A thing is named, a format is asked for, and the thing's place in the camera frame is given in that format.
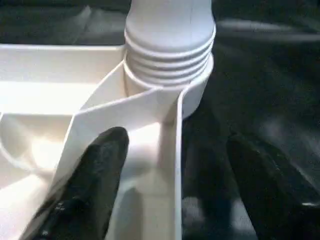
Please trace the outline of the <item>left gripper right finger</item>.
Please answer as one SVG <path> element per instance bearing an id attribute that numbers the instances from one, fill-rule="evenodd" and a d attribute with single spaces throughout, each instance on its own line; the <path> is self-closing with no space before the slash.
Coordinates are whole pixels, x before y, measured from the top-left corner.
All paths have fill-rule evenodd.
<path id="1" fill-rule="evenodd" d="M 236 132 L 228 137 L 226 149 L 258 239 L 320 238 L 320 192 L 280 149 Z"/>

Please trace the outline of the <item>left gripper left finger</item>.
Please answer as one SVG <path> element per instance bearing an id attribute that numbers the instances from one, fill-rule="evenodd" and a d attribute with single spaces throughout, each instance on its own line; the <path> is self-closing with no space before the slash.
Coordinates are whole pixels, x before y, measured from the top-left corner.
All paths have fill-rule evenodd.
<path id="1" fill-rule="evenodd" d="M 65 184 L 39 208 L 21 239 L 103 240 L 128 147 L 129 136 L 123 127 L 99 134 L 77 160 Z"/>

